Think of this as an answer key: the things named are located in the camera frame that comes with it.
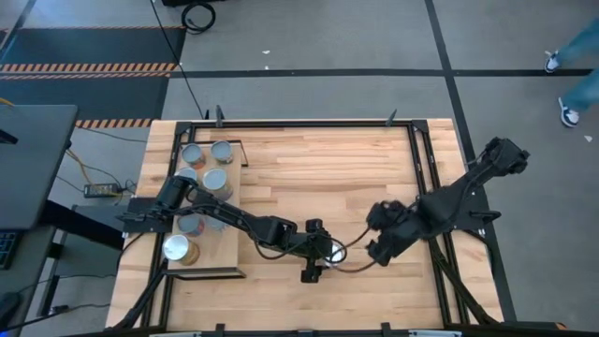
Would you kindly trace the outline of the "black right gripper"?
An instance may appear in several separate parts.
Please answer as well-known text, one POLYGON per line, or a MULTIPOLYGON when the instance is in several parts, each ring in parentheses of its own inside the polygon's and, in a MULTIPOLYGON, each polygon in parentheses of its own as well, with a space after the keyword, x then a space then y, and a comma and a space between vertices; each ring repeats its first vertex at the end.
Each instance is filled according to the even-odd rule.
MULTIPOLYGON (((392 203, 393 226, 387 230, 389 242, 371 240, 367 245, 368 255, 382 267, 387 267, 390 260, 399 256, 407 248, 420 239, 422 225, 420 216, 411 208, 401 203, 392 203)), ((389 226, 392 219, 388 215, 389 203, 374 203, 367 215, 368 226, 389 226)))

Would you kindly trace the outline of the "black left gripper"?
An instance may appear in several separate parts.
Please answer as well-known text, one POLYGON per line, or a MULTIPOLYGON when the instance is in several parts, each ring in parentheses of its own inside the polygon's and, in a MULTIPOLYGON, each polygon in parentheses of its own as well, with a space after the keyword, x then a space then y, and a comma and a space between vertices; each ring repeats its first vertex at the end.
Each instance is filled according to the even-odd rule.
POLYGON ((319 277, 323 270, 335 271, 335 265, 322 265, 320 260, 324 260, 330 255, 330 241, 341 248, 346 245, 330 237, 329 233, 324 229, 321 219, 310 219, 306 221, 306 239, 305 239, 305 259, 306 267, 301 271, 300 281, 304 284, 315 284, 319 281, 319 277))

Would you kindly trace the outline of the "peaches can purple label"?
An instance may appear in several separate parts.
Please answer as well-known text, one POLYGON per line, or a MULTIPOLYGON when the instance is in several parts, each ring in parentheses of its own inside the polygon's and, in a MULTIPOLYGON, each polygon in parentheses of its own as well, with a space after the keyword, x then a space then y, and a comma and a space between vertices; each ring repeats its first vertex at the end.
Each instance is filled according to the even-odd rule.
POLYGON ((202 184, 207 191, 221 200, 228 200, 233 195, 227 172, 221 168, 206 171, 202 177, 202 184))

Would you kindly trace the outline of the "tin can red label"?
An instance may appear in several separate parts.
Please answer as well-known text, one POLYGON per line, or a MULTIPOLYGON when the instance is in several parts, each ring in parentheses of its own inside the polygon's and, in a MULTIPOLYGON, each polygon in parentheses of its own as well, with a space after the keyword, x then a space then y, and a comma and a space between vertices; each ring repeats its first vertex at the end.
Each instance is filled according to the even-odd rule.
POLYGON ((232 145, 225 140, 218 140, 211 145, 210 148, 212 157, 222 165, 230 164, 233 159, 232 145))

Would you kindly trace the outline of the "wide can brown label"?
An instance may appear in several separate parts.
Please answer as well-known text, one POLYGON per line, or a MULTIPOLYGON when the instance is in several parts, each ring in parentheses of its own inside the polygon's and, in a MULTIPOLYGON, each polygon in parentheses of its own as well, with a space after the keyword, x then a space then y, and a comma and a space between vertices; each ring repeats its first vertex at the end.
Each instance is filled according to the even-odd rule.
POLYGON ((172 235, 163 243, 163 254, 172 262, 184 266, 197 262, 200 252, 198 246, 184 235, 172 235))

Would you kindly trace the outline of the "tin can grey lid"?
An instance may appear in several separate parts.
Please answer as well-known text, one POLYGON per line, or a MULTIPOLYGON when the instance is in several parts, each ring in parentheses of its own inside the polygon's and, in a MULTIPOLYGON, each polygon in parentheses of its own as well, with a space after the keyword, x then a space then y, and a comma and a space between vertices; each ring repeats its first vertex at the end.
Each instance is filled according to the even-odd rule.
POLYGON ((190 143, 182 148, 183 161, 193 169, 202 169, 206 164, 205 155, 198 144, 190 143))

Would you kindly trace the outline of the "wooden shelf black metal legs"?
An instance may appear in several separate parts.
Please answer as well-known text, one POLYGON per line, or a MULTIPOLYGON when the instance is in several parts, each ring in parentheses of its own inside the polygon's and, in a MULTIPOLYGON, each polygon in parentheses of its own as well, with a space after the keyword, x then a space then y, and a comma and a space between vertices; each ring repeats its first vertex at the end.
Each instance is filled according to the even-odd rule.
MULTIPOLYGON (((230 164, 219 164, 211 155, 211 145, 215 141, 196 142, 206 158, 206 164, 203 168, 195 169, 197 172, 197 183, 199 187, 206 190, 202 184, 203 174, 209 169, 223 169, 227 172, 228 181, 233 189, 233 195, 226 202, 238 206, 240 204, 241 190, 241 167, 243 164, 243 153, 239 143, 229 141, 233 148, 234 159, 230 164)), ((179 169, 189 167, 182 159, 182 148, 177 152, 174 159, 175 172, 179 169)), ((172 235, 184 235, 177 227, 177 220, 180 216, 173 218, 172 235)), ((181 265, 177 262, 168 260, 168 271, 174 275, 180 275, 186 279, 209 279, 209 278, 243 278, 245 274, 239 267, 239 240, 241 232, 234 227, 227 225, 223 231, 213 230, 205 223, 204 231, 196 237, 186 236, 194 242, 199 248, 199 258, 196 263, 189 266, 181 265)))

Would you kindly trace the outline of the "black floor tape strip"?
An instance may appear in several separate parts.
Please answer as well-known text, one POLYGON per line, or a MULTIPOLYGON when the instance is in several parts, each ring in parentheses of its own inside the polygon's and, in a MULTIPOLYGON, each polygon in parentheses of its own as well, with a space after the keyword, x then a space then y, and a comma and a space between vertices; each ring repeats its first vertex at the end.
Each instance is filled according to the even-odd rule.
MULTIPOLYGON (((457 124, 458 136, 462 152, 466 162, 475 159, 475 149, 470 136, 469 128, 464 115, 463 107, 460 100, 460 94, 454 78, 454 72, 450 64, 449 56, 446 49, 446 43, 442 34, 441 25, 439 23, 437 11, 433 0, 424 0, 428 16, 431 23, 431 30, 436 44, 436 49, 439 54, 440 64, 446 81, 446 88, 449 94, 451 106, 454 113, 454 121, 457 124)), ((507 283, 504 263, 497 241, 495 227, 492 223, 486 225, 484 237, 488 243, 488 251, 491 252, 491 266, 493 270, 493 279, 497 290, 502 314, 506 320, 516 320, 516 312, 514 303, 507 283)))
POLYGON ((189 71, 185 74, 172 72, 170 76, 178 79, 184 75, 188 79, 218 78, 279 78, 279 77, 581 77, 592 72, 591 69, 561 69, 546 73, 542 69, 291 69, 291 70, 230 70, 230 71, 189 71))

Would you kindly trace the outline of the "orange black hazard tape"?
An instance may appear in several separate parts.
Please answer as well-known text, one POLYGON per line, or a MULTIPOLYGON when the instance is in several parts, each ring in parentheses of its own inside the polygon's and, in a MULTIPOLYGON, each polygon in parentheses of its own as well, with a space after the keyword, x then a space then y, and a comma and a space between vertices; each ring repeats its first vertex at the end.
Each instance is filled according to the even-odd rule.
POLYGON ((141 119, 100 119, 100 120, 78 120, 75 123, 79 128, 145 128, 153 122, 152 118, 141 119))
POLYGON ((169 77, 176 63, 0 64, 0 80, 169 77))

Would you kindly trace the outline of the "black box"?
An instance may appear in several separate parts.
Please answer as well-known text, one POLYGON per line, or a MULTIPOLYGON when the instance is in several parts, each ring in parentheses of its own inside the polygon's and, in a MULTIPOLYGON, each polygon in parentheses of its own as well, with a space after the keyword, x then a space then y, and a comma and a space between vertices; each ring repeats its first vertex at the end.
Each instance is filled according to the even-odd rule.
POLYGON ((195 3, 224 2, 226 0, 160 0, 165 7, 188 6, 195 3))

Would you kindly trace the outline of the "dark desk top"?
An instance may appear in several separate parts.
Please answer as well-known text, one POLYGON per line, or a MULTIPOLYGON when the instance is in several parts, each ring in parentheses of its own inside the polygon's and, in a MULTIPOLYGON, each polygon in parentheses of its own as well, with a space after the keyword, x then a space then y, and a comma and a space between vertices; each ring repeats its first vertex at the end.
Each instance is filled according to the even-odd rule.
POLYGON ((37 227, 25 232, 12 264, 0 270, 0 337, 17 337, 34 297, 51 243, 54 227, 37 227))

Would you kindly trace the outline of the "dark floor mat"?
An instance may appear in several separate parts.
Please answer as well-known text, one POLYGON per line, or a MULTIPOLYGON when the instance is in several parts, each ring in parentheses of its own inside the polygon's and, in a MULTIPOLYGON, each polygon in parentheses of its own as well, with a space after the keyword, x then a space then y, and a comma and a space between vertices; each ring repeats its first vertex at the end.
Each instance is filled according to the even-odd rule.
MULTIPOLYGON (((181 27, 23 28, 0 64, 176 63, 181 27)), ((75 105, 78 120, 158 120, 169 77, 0 80, 0 97, 15 105, 75 105)))

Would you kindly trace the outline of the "black keyboard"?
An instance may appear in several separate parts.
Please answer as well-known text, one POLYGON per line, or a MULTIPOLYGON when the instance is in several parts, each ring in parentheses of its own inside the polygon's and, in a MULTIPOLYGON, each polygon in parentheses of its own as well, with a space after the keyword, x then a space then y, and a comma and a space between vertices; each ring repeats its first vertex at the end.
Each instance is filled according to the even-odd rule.
POLYGON ((22 234, 15 231, 0 231, 0 270, 8 270, 16 255, 22 234))

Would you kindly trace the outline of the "black aluminium table frame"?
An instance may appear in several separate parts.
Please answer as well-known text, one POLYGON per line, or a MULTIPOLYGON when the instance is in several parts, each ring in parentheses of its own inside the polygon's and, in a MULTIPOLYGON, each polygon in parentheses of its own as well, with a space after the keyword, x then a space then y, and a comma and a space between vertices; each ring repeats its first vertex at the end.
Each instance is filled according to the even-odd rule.
MULTIPOLYGON (((557 323, 500 322, 466 288, 443 232, 418 240, 387 267, 368 255, 379 232, 368 228, 376 202, 417 198, 453 184, 470 168, 461 163, 448 119, 157 121, 151 126, 137 197, 148 210, 174 159, 188 143, 226 140, 243 153, 240 204, 256 216, 274 215, 306 229, 321 219, 324 229, 347 248, 335 271, 323 270, 315 284, 300 281, 306 260, 262 258, 241 231, 243 278, 186 279, 168 271, 162 244, 165 224, 127 227, 142 238, 125 250, 110 309, 119 320, 97 333, 71 337, 213 337, 224 323, 230 336, 392 337, 408 330, 454 330, 463 337, 559 337, 557 323)), ((457 222, 478 217, 466 199, 457 222)))

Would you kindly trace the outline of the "black desk leg frame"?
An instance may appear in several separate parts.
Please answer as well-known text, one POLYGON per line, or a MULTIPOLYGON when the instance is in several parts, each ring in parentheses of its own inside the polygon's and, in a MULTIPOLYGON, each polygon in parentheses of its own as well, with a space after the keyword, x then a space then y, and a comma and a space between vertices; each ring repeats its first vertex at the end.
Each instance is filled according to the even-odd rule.
POLYGON ((117 250, 123 247, 124 238, 121 231, 51 200, 46 201, 38 223, 41 226, 56 227, 69 234, 77 235, 117 250))

